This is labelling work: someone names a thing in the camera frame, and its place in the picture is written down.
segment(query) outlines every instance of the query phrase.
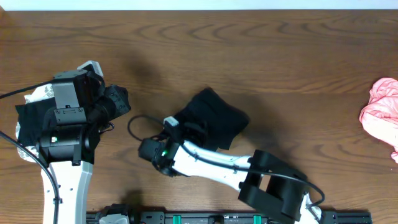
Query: black fabric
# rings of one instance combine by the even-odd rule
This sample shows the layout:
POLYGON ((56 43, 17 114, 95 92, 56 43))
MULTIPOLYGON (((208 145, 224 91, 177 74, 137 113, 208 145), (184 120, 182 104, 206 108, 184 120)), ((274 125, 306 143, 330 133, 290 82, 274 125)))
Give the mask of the black fabric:
POLYGON ((211 151, 229 149, 235 136, 249 124, 244 112, 227 104, 211 88, 195 95, 174 118, 185 128, 183 138, 193 136, 187 134, 188 129, 199 133, 198 136, 205 135, 204 139, 196 138, 193 142, 201 141, 200 146, 211 151))
POLYGON ((24 146, 34 146, 42 134, 42 130, 54 127, 55 98, 15 106, 18 112, 18 122, 21 126, 18 142, 24 146))

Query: green tape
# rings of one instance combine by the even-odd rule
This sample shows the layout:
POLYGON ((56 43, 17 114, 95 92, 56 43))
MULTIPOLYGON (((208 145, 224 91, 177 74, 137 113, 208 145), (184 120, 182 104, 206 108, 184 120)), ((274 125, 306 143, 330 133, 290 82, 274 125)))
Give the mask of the green tape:
POLYGON ((181 224, 181 216, 180 215, 173 216, 173 224, 181 224))
POLYGON ((253 224, 261 224, 262 217, 260 215, 253 216, 253 224))

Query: white background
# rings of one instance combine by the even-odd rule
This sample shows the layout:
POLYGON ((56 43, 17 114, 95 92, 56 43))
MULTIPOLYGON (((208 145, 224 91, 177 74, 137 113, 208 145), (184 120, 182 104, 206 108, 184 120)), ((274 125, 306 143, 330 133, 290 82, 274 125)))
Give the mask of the white background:
POLYGON ((0 0, 6 11, 398 9, 398 0, 0 0))

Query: wooden surface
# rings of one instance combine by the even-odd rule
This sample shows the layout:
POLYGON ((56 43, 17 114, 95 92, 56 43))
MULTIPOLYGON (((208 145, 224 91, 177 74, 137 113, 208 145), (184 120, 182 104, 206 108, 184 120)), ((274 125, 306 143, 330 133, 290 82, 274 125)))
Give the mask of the wooden surface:
MULTIPOLYGON (((87 60, 100 62, 108 85, 128 89, 132 111, 96 149, 89 211, 120 202, 250 210, 222 184, 161 175, 126 131, 131 116, 168 116, 211 86, 251 117, 227 153, 270 150, 326 193, 324 207, 397 223, 392 147, 358 121, 373 82, 398 77, 396 11, 8 12, 0 59, 2 94, 87 60)), ((23 94, 0 102, 0 129, 12 136, 19 103, 23 94)), ((147 136, 158 127, 138 121, 133 130, 147 136)), ((39 167, 4 140, 0 152, 0 223, 40 223, 39 167)))

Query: folded black cloth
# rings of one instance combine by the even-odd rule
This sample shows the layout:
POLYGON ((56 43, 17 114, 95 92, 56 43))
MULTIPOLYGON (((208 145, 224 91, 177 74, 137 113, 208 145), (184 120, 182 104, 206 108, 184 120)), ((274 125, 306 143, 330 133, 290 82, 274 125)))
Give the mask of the folded black cloth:
POLYGON ((211 151, 229 149, 235 136, 249 124, 244 112, 227 104, 211 88, 195 95, 174 118, 185 128, 184 139, 211 151), (205 137, 196 138, 195 132, 205 137))
POLYGON ((15 106, 21 126, 18 142, 24 146, 34 146, 42 131, 57 124, 54 115, 55 98, 15 106))

